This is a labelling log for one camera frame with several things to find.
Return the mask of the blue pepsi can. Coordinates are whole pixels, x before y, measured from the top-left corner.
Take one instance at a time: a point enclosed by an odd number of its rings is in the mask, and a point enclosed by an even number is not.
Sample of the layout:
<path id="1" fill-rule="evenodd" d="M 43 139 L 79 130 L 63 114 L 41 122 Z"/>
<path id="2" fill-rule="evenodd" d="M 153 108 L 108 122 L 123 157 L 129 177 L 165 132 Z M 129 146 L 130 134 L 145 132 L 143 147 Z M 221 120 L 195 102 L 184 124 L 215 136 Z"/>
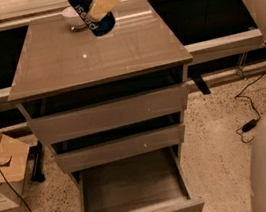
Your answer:
<path id="1" fill-rule="evenodd" d="M 91 18 L 88 13 L 90 12 L 89 9 L 92 1 L 93 0 L 68 0 L 69 4 L 91 32 L 97 37 L 104 36 L 112 30 L 116 20 L 111 12 L 107 13 L 99 22 Z"/>

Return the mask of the grey drawer cabinet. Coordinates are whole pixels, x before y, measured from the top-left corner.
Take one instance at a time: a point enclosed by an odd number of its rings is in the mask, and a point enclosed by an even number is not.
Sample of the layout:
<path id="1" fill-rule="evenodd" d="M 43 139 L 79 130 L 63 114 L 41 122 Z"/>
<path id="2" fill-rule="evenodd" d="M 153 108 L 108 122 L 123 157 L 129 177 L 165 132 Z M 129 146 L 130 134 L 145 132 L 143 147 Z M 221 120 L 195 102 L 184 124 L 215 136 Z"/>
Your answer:
<path id="1" fill-rule="evenodd" d="M 147 0 L 122 2 L 113 14 L 115 27 L 100 37 L 90 30 L 73 30 L 58 16 L 29 25 L 9 93 L 27 122 L 23 102 L 178 65 L 183 66 L 184 80 L 192 57 Z M 182 144 L 164 147 L 174 149 L 179 166 Z M 81 171 L 66 173 L 79 192 Z"/>

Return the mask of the top grey drawer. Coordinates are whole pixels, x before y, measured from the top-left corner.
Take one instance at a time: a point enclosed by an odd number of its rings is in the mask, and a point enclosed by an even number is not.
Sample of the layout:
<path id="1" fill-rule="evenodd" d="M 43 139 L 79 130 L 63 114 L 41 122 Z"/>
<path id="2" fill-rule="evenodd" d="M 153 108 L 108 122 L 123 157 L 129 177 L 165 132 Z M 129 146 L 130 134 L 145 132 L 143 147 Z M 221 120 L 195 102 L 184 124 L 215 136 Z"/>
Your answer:
<path id="1" fill-rule="evenodd" d="M 45 144 L 179 112 L 187 104 L 183 66 L 22 103 L 28 127 Z"/>

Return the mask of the grey drawer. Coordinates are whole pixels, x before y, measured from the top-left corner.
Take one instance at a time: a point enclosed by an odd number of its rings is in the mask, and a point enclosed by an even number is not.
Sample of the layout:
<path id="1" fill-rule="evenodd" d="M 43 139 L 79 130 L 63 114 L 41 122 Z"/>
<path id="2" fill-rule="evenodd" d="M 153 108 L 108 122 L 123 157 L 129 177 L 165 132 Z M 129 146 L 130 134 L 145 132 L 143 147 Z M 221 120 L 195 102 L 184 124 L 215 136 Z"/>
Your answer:
<path id="1" fill-rule="evenodd" d="M 179 112 L 187 104 L 183 66 L 22 103 L 28 127 L 45 144 Z"/>
<path id="2" fill-rule="evenodd" d="M 54 143 L 54 158 L 60 169 L 69 173 L 181 144 L 185 136 L 182 119 L 182 112 L 173 112 Z"/>

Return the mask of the middle grey drawer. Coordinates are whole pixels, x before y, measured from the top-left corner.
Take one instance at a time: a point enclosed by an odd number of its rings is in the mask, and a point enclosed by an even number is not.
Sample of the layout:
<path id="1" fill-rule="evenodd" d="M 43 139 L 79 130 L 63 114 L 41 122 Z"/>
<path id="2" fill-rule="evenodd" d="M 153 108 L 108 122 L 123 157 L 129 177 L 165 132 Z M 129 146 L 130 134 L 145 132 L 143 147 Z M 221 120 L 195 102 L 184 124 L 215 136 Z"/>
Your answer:
<path id="1" fill-rule="evenodd" d="M 69 173 L 181 144 L 185 136 L 182 119 L 182 112 L 173 112 L 54 143 L 54 158 L 60 169 Z"/>

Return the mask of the open bottom drawer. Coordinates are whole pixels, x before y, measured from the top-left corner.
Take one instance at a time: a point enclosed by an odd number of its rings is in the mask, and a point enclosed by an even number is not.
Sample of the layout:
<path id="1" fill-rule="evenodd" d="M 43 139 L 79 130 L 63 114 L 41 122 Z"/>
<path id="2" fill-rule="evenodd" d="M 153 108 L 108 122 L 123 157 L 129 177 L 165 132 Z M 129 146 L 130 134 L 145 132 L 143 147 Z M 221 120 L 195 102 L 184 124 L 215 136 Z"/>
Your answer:
<path id="1" fill-rule="evenodd" d="M 98 165 L 80 173 L 82 212 L 201 212 L 173 148 Z"/>

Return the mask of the white ceramic bowl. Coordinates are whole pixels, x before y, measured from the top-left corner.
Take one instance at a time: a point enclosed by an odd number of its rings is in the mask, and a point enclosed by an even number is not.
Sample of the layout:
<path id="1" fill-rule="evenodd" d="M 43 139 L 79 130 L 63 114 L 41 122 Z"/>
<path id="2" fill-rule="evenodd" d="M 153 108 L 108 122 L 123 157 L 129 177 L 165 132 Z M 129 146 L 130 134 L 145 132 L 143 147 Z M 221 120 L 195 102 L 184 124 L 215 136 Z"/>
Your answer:
<path id="1" fill-rule="evenodd" d="M 72 27 L 80 29 L 85 27 L 85 22 L 82 21 L 80 16 L 78 16 L 77 12 L 72 7 L 67 7 L 64 9 L 62 11 L 62 16 Z"/>

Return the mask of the black stand leg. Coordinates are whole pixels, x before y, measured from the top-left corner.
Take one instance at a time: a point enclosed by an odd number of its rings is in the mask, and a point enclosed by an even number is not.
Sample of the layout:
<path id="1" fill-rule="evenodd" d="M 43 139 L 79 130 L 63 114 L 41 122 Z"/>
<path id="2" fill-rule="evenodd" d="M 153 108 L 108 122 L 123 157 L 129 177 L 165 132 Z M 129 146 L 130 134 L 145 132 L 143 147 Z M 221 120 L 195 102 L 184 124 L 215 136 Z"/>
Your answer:
<path id="1" fill-rule="evenodd" d="M 33 168 L 32 168 L 32 181 L 35 182 L 44 182 L 45 181 L 45 175 L 42 171 L 43 165 L 42 165 L 42 157 L 43 157 L 43 147 L 40 141 L 37 142 L 36 146 L 31 146 L 29 150 L 29 159 L 34 160 L 33 162 Z"/>

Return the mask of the brown cardboard box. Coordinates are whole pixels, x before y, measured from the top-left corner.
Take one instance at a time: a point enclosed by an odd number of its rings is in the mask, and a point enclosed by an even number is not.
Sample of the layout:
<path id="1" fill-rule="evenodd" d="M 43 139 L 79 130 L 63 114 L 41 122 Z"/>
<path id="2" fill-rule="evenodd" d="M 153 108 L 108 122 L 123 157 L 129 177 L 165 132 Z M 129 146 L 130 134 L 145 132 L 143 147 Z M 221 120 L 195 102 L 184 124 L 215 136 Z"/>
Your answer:
<path id="1" fill-rule="evenodd" d="M 0 132 L 0 211 L 21 203 L 29 145 Z"/>

